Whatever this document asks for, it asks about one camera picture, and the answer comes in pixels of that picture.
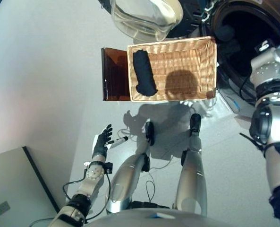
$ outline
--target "silver casing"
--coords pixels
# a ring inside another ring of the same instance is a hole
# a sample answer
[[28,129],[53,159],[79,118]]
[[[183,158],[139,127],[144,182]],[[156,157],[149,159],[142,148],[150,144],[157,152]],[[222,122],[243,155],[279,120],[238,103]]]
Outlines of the silver casing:
[[110,199],[106,205],[108,212],[117,213],[127,209],[130,205],[144,165],[144,155],[148,145],[147,141],[141,144],[136,154],[127,158],[117,170],[111,181]]
[[206,216],[207,190],[201,151],[201,139],[198,135],[192,135],[189,138],[189,149],[182,167],[173,208],[192,213],[198,211]]
[[271,48],[251,60],[252,74],[250,81],[258,85],[280,79],[280,48]]
[[[92,158],[93,161],[105,162],[106,158],[102,155],[96,155]],[[89,198],[91,203],[96,200],[99,189],[104,183],[104,168],[96,164],[91,165],[86,172],[85,179],[82,181],[76,194],[82,194]]]
[[172,209],[132,209],[104,216],[85,227],[230,227],[201,215]]
[[[280,47],[271,48],[258,57],[251,60],[252,74],[250,81],[256,88],[262,83],[280,79]],[[271,130],[267,139],[267,150],[264,151],[268,183],[271,192],[280,186],[280,151],[275,144],[280,143],[280,91],[273,92],[261,97],[255,104],[269,107],[271,115]]]

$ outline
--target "black robotic glove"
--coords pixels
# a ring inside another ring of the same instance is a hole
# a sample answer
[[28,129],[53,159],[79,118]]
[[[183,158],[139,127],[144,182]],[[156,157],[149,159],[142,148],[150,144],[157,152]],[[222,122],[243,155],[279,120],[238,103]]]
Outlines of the black robotic glove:
[[106,129],[98,136],[97,143],[93,149],[93,156],[101,154],[106,158],[107,144],[111,144],[114,141],[111,140],[112,127],[111,124],[107,125]]

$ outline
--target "wicker basket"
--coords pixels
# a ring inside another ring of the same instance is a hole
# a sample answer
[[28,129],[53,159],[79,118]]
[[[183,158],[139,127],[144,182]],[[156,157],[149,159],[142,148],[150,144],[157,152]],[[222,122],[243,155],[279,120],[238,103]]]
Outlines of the wicker basket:
[[[133,53],[148,52],[158,92],[150,97],[137,92]],[[180,39],[127,47],[130,100],[200,100],[215,97],[216,43],[210,37]]]

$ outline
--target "black cloth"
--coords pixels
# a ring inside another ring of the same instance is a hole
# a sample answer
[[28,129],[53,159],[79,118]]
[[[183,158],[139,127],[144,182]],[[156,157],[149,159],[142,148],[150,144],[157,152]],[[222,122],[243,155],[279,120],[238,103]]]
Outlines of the black cloth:
[[138,50],[133,54],[133,64],[138,85],[136,90],[144,96],[153,96],[158,90],[153,80],[153,71],[147,51]]
[[230,25],[221,26],[219,29],[214,31],[215,36],[223,41],[228,42],[235,36],[235,30]]

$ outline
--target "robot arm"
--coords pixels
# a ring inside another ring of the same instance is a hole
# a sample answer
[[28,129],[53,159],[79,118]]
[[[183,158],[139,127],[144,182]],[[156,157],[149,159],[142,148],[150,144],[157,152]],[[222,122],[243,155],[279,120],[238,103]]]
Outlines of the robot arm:
[[105,171],[108,171],[105,161],[107,145],[113,143],[110,141],[111,131],[111,125],[108,125],[97,137],[85,179],[76,194],[50,223],[50,227],[81,227],[85,223],[85,218],[103,185]]
[[274,216],[280,219],[280,47],[251,60],[257,102],[252,116],[251,140],[266,159]]

